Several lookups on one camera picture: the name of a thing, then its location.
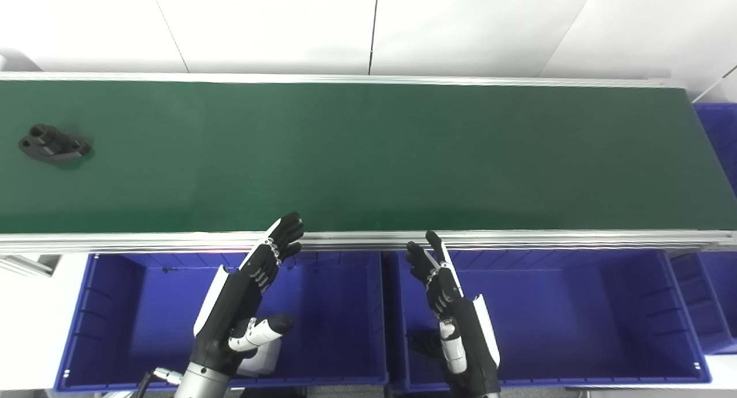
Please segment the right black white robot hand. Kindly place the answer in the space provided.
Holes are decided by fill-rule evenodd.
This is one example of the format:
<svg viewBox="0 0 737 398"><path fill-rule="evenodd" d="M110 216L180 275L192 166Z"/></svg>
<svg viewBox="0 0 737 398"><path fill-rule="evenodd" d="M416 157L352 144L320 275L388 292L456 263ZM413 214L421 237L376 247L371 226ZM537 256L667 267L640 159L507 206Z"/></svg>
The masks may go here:
<svg viewBox="0 0 737 398"><path fill-rule="evenodd" d="M426 240L431 251L409 241L405 260L438 322L445 382L455 397L499 397L500 354L484 296L464 295L445 242L432 230Z"/></svg>

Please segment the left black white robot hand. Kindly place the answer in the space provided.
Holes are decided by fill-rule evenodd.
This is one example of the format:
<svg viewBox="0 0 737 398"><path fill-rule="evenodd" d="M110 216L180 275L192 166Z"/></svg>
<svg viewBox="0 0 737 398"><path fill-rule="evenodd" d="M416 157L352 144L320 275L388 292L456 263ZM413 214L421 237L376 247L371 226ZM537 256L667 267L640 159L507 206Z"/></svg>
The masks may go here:
<svg viewBox="0 0 737 398"><path fill-rule="evenodd" d="M291 314L258 317L257 312L281 263L302 250L304 234L301 216L289 213L261 235L236 270L218 269L193 327L189 361L196 373L232 378L250 352L292 330Z"/></svg>

